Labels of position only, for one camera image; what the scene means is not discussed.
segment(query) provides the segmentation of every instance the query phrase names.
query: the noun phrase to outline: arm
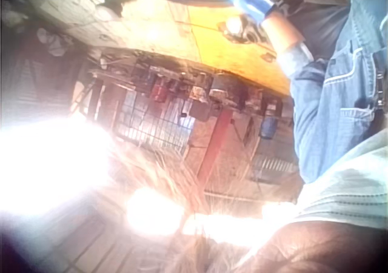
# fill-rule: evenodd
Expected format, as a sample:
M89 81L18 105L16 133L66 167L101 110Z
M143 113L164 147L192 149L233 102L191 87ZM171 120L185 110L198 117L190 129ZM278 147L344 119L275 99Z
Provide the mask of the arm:
M295 152L309 138L321 98L327 61L314 61L303 43L300 32L278 11L271 12L261 26L267 32L278 62L290 79L290 92L294 99Z
M261 23L277 54L303 42L303 35L278 11L272 11Z

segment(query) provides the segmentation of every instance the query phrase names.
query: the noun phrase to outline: hair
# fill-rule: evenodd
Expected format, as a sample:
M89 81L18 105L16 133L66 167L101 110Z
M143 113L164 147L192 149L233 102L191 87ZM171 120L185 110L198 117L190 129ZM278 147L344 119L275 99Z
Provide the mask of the hair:
M125 202L135 190L149 187L174 201L185 209L181 229L189 215L195 213L233 214L233 207L241 205L236 200L223 200L206 196L196 175L187 167L183 157L171 149L155 149L147 145L117 143L111 149L112 185L96 191L96 207L108 221L115 224L125 219ZM299 193L301 182L295 181L298 174L285 179L288 188L294 186L293 194ZM277 187L276 194L287 189ZM295 195L283 197L294 199ZM163 256L160 272L238 272L238 265L250 248L240 248L231 244L217 244L203 235L184 236L179 230L166 240L168 247Z
M183 157L173 150L136 146L132 143L119 143L112 148L111 155L113 163L111 171L112 185L109 188L96 191L96 199L99 200L96 202L96 207L106 220L114 222L116 225L126 223L124 221L126 201L135 190L142 187L154 189L185 209L185 216L182 219L180 230L171 237L151 238L149 240L156 247L163 247L163 250L157 253L158 257L155 257L160 261L158 272L347 272L336 271L336 269L347 266L346 262L340 262L343 257L338 256L346 251L345 247L348 244L353 247L357 244L363 248L365 245L373 246L373 244L376 244L376 240L381 239L381 232L375 232L373 229L369 229L371 232L365 237L354 237L353 231L356 231L356 235L360 235L360 232L367 232L368 229L364 230L365 228L362 227L357 229L348 224L327 222L323 224L315 223L312 226L310 223L304 223L301 231L298 231L299 226L293 224L286 226L276 234L276 238L283 238L284 243L292 243L295 241L293 235L299 234L303 238L305 232L311 234L311 236L316 235L317 232L324 234L326 226L329 226L326 238L330 238L331 234L335 235L341 231L349 232L343 240L336 239L337 244L335 247L331 248L331 243L328 244L329 250L336 252L337 258L327 259L330 252L323 251L322 258L324 259L316 262L316 260L309 260L308 257L305 259L303 250L299 252L299 255L302 256L300 259L292 260L292 258L290 259L289 256L285 255L285 252L276 248L275 250L278 252L275 255L278 259L266 260L267 257L263 257L263 255L267 252L273 253L273 248L271 248L273 244L270 244L269 248L264 246L259 254L255 255L252 254L254 248L241 248L226 243L219 244L206 238L205 235L186 236L181 233L181 229L189 215L220 212L233 215L233 207L237 201L217 201L214 198L207 197L196 176L185 164ZM283 185L277 187L273 193L277 194L279 200L295 201L302 183L298 173L295 172L284 177ZM135 237L131 240L135 244L138 243L138 246L143 243L140 238ZM365 259L365 266L374 261L374 255L368 255L367 250L363 250L362 257L360 256L358 259L363 262L363 258Z

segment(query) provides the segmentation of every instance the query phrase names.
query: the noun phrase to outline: sleeve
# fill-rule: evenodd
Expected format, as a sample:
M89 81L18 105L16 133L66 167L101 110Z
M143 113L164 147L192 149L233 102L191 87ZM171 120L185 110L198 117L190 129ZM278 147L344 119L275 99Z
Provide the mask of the sleeve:
M315 124L328 61L314 61L302 42L280 54L278 63L290 79L290 92L295 103L295 152L299 157L301 142L309 136L308 133Z

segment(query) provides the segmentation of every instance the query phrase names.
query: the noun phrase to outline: person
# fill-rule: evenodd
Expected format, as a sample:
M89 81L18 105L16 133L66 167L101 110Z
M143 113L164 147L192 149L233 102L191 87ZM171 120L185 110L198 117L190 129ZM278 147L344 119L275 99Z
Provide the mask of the person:
M208 260L200 264L201 258L206 259L204 250L197 251L197 256L189 254L183 258L182 266L176 260L170 261L169 254L159 256L169 261L169 270L164 272L386 272L387 130L374 126L374 118L384 107L383 99L375 95L380 95L376 88L381 80L380 73L386 71L385 0L352 0L349 18L329 60L310 55L303 36L276 11L270 0L233 1L268 32L278 52L278 61L290 78L295 101L295 148L306 184L298 199L296 215L281 224L264 245L263 242L257 248L253 245L253 257L239 261L238 268L222 270L210 265ZM58 230L51 230L47 219L51 219L51 211L59 211L60 205L78 195L86 196L91 190L100 190L107 184L107 192L111 192L112 179L119 187L111 195L115 197L120 191L127 193L128 190L133 194L129 198L130 203L134 203L131 209L128 203L119 209L130 211L128 221L140 217L143 222L138 223L138 228L157 229L158 233L166 229L163 233L171 234L177 227L185 226L189 231L190 214L201 214L204 221L198 227L195 227L198 225L195 221L191 223L194 226L192 231L208 229L207 221L217 215L212 215L214 212L205 206L201 192L195 192L198 183L186 171L181 158L158 152L145 156L144 150L132 145L125 156L114 157L124 168L119 167L119 172L109 171L106 158L110 140L99 129L80 129L62 121L24 127L13 135L0 136L1 229L12 233L11 236L16 235L16 241L11 240L19 245L16 248L25 246L21 252L27 252L35 261L37 255L39 260L45 260L46 254L49 256L51 251L59 251L72 259L55 259L58 271L74 270L86 252L79 248L90 248L94 245L90 243L91 239L96 238L66 240L64 237L65 240L55 247L52 244L46 246L45 241L50 236L57 240L57 235L66 231L64 228L72 226L72 218L78 219L86 213L77 212L63 219L61 216L66 216L66 213L54 214L61 217L52 221L61 225ZM112 179L107 177L110 174L114 174ZM150 196L153 192L142 188L152 188L173 203L167 201L161 206L165 201L160 195L152 202ZM141 198L139 193L142 191L147 201ZM135 195L142 201L132 199ZM138 203L146 204L144 209L137 209L140 207ZM155 209L157 213L150 216L149 212ZM163 212L168 211L171 214L166 217ZM22 217L15 225L11 222L14 214L32 216L31 219ZM95 214L86 217L92 221L85 221L86 227L82 227L85 234L96 230L96 235L99 235L99 228L111 231L109 222L95 223L101 217ZM41 226L38 225L40 218L43 218ZM168 226L171 219L178 223L172 230ZM268 227L261 226L261 220L254 220L253 226L230 216L220 220L217 226L210 223L213 230L209 235L212 237L213 234L214 240L220 241L221 237L235 234L234 240L241 241L245 236L252 245L255 237L267 237L265 229ZM126 233L120 238L115 236L115 239L127 245L133 244L134 239L128 240ZM200 244L196 242L194 247L203 248ZM104 252L114 248L107 241L104 245ZM216 250L221 249L222 245L218 244ZM179 249L174 247L170 253L175 251ZM136 249L131 248L129 252L135 253ZM104 260L104 257L96 260L96 267L88 264L88 272L97 272L97 266Z
M312 56L271 0L231 0L267 32L290 79L305 185L298 215L258 251L257 272L385 272L386 0L351 0L331 58Z

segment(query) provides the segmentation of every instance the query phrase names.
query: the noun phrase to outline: yellow ceiling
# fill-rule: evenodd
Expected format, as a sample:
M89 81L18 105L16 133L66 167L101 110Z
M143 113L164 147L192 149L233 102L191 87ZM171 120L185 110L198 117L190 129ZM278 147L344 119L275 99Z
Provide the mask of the yellow ceiling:
M238 12L234 8L188 7L166 0L126 4L119 21L95 18L103 0L30 0L62 30L90 47L140 49L200 62L243 76L288 94L289 83L275 62L260 58L267 45L234 44L217 23Z

